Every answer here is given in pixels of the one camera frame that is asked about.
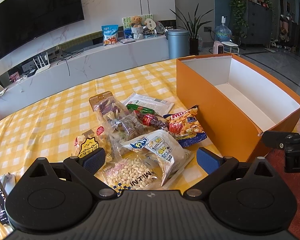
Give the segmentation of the purple veggie chips bag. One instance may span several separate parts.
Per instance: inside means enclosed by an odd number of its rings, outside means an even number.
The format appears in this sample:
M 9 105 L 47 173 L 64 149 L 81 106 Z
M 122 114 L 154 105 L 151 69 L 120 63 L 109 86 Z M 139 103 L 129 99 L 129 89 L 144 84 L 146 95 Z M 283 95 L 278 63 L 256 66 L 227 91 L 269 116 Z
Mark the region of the purple veggie chips bag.
M 97 117 L 109 123 L 120 120 L 129 114 L 128 109 L 113 96 L 111 91 L 90 97 L 89 103 Z

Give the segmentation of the Mimi orange chips bag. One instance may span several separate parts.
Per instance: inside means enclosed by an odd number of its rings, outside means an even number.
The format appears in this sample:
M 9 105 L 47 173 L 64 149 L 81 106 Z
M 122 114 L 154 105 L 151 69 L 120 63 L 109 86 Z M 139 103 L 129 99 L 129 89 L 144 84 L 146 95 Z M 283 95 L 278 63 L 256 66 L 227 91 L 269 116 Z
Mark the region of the Mimi orange chips bag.
M 181 145 L 189 147 L 207 138 L 207 135 L 197 119 L 198 105 L 174 114 L 166 114 L 168 132 Z

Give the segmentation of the clear peanut bag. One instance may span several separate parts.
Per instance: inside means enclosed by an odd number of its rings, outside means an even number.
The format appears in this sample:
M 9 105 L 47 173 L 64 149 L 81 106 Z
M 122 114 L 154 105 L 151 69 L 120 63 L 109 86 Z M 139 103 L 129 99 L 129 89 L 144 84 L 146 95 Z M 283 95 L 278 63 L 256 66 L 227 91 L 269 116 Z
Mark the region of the clear peanut bag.
M 102 171 L 106 184 L 117 196 L 125 190 L 147 190 L 158 185 L 160 177 L 145 159 L 136 157 L 123 158 L 110 163 Z

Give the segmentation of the yellow star snack bag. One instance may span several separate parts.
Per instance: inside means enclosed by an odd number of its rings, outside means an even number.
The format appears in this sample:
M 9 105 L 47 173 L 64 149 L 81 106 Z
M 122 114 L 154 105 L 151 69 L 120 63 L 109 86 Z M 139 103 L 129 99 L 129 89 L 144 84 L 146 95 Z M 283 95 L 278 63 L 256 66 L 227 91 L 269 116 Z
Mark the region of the yellow star snack bag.
M 83 158 L 98 148 L 103 148 L 105 150 L 106 163 L 112 161 L 113 157 L 111 154 L 109 135 L 102 125 L 77 136 L 74 142 L 74 152 L 72 155 Z

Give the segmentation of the clear mixed snack bag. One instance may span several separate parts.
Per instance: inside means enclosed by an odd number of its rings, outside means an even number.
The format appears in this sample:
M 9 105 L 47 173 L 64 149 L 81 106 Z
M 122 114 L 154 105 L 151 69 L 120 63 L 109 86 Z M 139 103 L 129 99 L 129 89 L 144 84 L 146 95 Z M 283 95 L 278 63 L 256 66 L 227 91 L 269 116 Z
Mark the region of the clear mixed snack bag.
M 140 122 L 134 112 L 112 120 L 110 125 L 111 150 L 115 157 L 122 156 L 127 152 L 127 149 L 122 146 L 124 142 L 151 131 L 149 127 Z

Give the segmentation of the white snack packet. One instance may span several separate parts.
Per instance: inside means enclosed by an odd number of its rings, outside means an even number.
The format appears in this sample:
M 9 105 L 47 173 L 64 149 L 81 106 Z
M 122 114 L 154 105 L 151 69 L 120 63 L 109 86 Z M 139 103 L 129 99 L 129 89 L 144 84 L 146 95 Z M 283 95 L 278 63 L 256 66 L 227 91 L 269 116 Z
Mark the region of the white snack packet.
M 145 95 L 140 95 L 133 93 L 129 96 L 123 104 L 127 106 L 128 104 L 135 104 L 142 107 L 147 107 L 155 111 L 160 116 L 164 116 L 170 112 L 173 108 L 174 103 L 168 102 L 166 100 L 161 100 L 157 98 L 152 98 Z

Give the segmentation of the yellow checkered tablecloth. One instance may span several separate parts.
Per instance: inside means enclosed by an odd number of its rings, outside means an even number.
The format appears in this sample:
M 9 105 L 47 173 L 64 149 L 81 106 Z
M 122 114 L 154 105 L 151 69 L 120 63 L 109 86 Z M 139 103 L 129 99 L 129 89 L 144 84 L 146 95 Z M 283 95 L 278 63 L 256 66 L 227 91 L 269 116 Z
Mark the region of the yellow checkered tablecloth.
M 176 93 L 176 61 L 167 60 L 69 88 L 0 120 L 0 175 L 20 178 L 38 157 L 63 161 L 74 152 L 74 140 L 97 126 L 90 97 L 111 91 L 120 101 L 133 93 L 174 104 L 172 112 L 184 110 Z

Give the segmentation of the white tv cabinet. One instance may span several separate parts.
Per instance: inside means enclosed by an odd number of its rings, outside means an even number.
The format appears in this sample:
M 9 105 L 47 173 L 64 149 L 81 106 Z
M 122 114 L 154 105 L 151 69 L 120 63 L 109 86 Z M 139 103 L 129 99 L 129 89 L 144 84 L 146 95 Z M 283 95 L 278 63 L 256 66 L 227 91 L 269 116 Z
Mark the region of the white tv cabinet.
M 76 57 L 53 63 L 49 69 L 8 86 L 6 92 L 0 96 L 0 120 L 65 89 L 166 59 L 168 41 L 164 35 L 86 50 Z

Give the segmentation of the white blue snack bag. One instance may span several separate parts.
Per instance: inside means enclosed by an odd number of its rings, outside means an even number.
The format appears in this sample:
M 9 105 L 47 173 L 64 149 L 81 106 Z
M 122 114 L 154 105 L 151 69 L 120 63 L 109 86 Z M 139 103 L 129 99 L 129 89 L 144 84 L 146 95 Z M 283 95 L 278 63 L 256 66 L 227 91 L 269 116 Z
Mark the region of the white blue snack bag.
M 182 148 L 174 137 L 162 129 L 140 135 L 121 145 L 133 152 L 155 155 L 162 170 L 161 186 L 191 159 L 191 152 Z

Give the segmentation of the tall green potted plant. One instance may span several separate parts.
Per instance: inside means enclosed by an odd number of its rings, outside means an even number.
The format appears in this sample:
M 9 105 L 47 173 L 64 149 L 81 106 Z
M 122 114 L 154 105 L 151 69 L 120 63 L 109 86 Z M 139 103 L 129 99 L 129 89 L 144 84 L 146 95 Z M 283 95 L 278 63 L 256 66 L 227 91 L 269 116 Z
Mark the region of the tall green potted plant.
M 170 9 L 170 11 L 179 19 L 181 20 L 183 24 L 183 28 L 189 32 L 189 45 L 190 45 L 190 55 L 199 55 L 199 39 L 198 39 L 198 32 L 200 28 L 210 22 L 204 21 L 203 17 L 210 12 L 213 11 L 213 9 L 208 10 L 207 12 L 197 15 L 199 8 L 199 3 L 197 4 L 193 15 L 191 15 L 189 12 L 187 13 L 187 17 L 181 12 L 180 9 L 176 8 L 176 11 L 173 11 Z

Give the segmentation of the green sausage stick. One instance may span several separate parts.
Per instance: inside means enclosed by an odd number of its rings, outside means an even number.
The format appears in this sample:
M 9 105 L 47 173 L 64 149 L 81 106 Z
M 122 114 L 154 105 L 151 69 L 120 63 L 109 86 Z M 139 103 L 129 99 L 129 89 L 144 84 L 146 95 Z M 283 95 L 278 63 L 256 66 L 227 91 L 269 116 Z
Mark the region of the green sausage stick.
M 126 107 L 128 110 L 137 111 L 137 112 L 140 112 L 143 114 L 155 114 L 155 111 L 151 108 L 139 106 L 139 105 L 132 104 L 132 103 L 127 104 Z

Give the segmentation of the orange cardboard box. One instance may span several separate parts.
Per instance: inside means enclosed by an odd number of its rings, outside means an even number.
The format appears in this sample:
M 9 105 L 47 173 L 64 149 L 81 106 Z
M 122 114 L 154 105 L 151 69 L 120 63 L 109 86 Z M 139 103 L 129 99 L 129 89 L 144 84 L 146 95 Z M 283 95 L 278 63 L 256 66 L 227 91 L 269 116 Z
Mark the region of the orange cardboard box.
M 265 131 L 291 132 L 300 118 L 300 96 L 235 54 L 176 60 L 177 96 L 222 155 L 239 161 L 265 156 Z

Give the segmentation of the blue snack bag on cabinet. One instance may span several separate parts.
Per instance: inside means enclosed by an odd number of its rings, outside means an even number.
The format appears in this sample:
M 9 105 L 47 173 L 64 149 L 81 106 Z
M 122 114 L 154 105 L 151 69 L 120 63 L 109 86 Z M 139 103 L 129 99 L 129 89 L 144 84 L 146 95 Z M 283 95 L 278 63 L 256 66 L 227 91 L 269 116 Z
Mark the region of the blue snack bag on cabinet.
M 103 45 L 112 45 L 117 43 L 117 32 L 119 26 L 117 24 L 112 25 L 103 25 L 102 27 L 103 33 Z

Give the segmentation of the hanging ivy plant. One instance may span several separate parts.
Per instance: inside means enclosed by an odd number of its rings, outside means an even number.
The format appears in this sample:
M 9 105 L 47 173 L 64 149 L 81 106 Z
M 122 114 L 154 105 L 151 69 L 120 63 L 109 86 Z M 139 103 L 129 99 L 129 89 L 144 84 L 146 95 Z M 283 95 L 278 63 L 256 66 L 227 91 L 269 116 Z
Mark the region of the hanging ivy plant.
M 236 37 L 246 38 L 248 22 L 245 19 L 248 0 L 229 0 L 233 34 Z

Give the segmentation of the brown teddy bear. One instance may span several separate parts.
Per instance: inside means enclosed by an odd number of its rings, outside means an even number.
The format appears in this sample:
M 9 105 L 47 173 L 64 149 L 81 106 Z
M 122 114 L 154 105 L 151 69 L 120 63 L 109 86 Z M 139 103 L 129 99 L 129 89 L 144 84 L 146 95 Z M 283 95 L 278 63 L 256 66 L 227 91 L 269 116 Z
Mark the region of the brown teddy bear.
M 131 16 L 129 25 L 131 28 L 141 27 L 142 26 L 142 17 L 141 16 Z

